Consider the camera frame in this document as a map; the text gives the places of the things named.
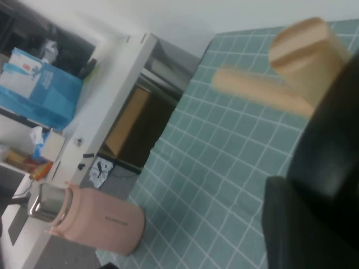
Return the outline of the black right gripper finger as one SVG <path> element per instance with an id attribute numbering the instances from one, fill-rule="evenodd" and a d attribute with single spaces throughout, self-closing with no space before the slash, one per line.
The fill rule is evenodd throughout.
<path id="1" fill-rule="evenodd" d="M 358 268 L 358 250 L 323 224 L 282 177 L 266 180 L 262 230 L 268 268 Z"/>

